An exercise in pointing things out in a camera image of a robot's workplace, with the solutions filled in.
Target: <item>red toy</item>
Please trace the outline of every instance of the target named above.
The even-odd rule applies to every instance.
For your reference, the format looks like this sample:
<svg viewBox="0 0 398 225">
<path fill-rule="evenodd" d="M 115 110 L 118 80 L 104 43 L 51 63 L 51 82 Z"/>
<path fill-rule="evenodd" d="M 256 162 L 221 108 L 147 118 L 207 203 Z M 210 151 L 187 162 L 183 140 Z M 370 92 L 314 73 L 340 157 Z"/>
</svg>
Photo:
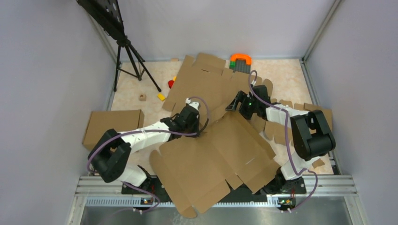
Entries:
<svg viewBox="0 0 398 225">
<path fill-rule="evenodd" d="M 174 81 L 173 80 L 169 80 L 168 81 L 168 87 L 171 88 L 173 87 Z"/>
</svg>

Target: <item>music stand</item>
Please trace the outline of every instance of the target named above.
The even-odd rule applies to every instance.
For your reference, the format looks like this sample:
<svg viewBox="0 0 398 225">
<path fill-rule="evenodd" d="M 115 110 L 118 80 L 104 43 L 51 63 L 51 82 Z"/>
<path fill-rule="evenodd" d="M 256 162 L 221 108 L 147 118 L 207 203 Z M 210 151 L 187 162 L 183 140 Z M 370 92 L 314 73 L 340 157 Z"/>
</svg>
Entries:
<svg viewBox="0 0 398 225">
<path fill-rule="evenodd" d="M 153 79 L 148 69 L 144 65 L 143 62 L 145 62 L 145 60 L 133 47 L 130 40 L 128 40 L 126 34 L 124 33 L 122 15 L 120 14 L 119 3 L 117 2 L 117 0 L 76 0 L 76 1 L 80 6 L 82 6 L 87 11 L 88 14 L 91 15 L 91 17 L 95 19 L 95 21 L 98 22 L 98 24 L 102 28 L 104 28 L 104 31 L 106 33 L 108 33 L 114 40 L 116 40 L 118 48 L 117 48 L 116 73 L 115 73 L 115 86 L 113 91 L 116 91 L 118 70 L 120 70 L 127 74 L 130 74 L 131 76 L 138 78 L 139 81 L 141 81 L 142 75 L 145 71 L 148 74 L 149 78 L 154 83 L 154 85 L 156 86 L 156 88 L 158 89 L 158 92 L 161 92 L 161 88 L 158 86 L 158 84 Z M 129 56 L 129 59 L 136 73 L 135 75 L 120 68 L 121 48 L 126 49 L 126 52 Z M 144 69 L 141 73 L 139 73 L 137 69 L 137 65 L 134 62 L 131 52 L 133 52 L 138 62 L 142 65 L 142 68 Z"/>
</svg>

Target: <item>cardboard box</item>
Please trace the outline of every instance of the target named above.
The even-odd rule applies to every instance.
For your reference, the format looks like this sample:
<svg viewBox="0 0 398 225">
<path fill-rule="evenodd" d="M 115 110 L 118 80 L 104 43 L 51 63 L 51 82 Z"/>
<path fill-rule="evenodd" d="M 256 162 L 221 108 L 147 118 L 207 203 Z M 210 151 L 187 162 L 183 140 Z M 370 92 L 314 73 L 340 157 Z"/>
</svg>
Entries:
<svg viewBox="0 0 398 225">
<path fill-rule="evenodd" d="M 187 218 L 204 213 L 230 188 L 255 193 L 280 167 L 269 143 L 238 112 L 227 112 L 199 138 L 182 137 L 153 151 L 150 163 L 177 210 Z"/>
<path fill-rule="evenodd" d="M 199 138 L 182 137 L 153 151 L 150 163 L 177 210 L 187 218 L 203 213 L 229 192 L 246 184 L 255 193 L 268 184 L 280 167 L 273 158 L 269 143 L 259 132 L 265 121 L 254 115 L 245 120 L 239 112 L 225 108 L 239 90 L 249 91 L 248 74 L 225 68 L 225 60 L 200 53 L 197 58 L 186 56 L 178 79 L 163 104 L 172 115 L 185 106 L 185 99 L 203 98 L 210 108 L 210 122 Z M 272 93 L 270 80 L 265 84 Z M 205 107 L 199 109 L 200 123 L 207 118 Z"/>
<path fill-rule="evenodd" d="M 92 150 L 105 131 L 115 129 L 117 132 L 142 128 L 144 113 L 142 110 L 126 111 L 93 111 L 83 138 L 83 146 Z"/>
</svg>

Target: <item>orange toy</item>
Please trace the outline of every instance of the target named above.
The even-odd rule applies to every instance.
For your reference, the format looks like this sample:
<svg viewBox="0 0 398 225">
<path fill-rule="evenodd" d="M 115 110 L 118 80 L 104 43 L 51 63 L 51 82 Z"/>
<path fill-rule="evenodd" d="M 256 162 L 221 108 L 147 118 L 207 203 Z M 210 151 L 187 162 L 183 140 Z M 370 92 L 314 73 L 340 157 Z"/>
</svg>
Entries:
<svg viewBox="0 0 398 225">
<path fill-rule="evenodd" d="M 252 64 L 252 58 L 250 58 L 250 56 L 245 55 L 245 54 L 233 54 L 231 56 L 230 60 L 231 60 L 231 64 L 233 64 L 233 65 L 235 65 L 235 61 L 236 60 L 244 60 L 244 61 L 246 61 L 247 65 L 251 65 Z"/>
</svg>

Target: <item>wooden block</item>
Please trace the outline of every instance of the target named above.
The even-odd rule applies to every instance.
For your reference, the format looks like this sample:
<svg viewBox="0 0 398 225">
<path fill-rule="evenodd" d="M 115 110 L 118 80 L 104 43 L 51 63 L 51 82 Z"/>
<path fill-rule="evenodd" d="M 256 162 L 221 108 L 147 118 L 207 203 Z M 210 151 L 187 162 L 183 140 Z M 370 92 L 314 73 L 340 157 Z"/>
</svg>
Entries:
<svg viewBox="0 0 398 225">
<path fill-rule="evenodd" d="M 145 102 L 145 101 L 146 101 L 146 94 L 140 94 L 139 97 L 138 97 L 138 99 L 139 99 L 141 102 Z"/>
</svg>

